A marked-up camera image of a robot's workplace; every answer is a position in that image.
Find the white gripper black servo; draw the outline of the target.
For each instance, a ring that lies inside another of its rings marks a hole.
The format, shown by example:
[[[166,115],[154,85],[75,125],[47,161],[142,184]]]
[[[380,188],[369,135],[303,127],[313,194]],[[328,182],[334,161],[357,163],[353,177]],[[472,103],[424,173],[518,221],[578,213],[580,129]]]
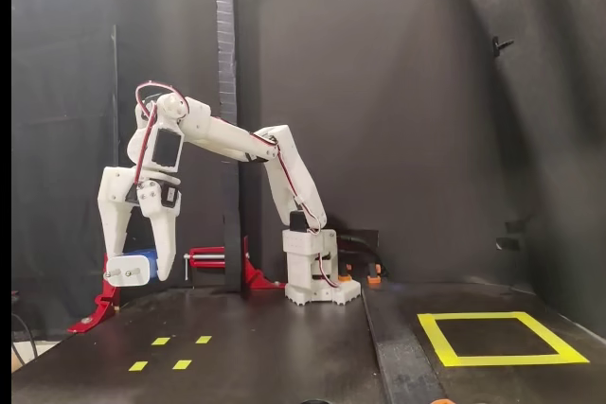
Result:
[[[149,219],[157,253],[157,278],[166,281],[176,256],[176,219],[181,203],[181,181],[166,173],[143,169],[139,181],[134,181],[134,167],[106,167],[98,191],[106,254],[108,258],[123,255],[127,228],[133,208],[140,205],[137,191],[146,198],[155,197],[163,206],[141,207],[142,215]]]

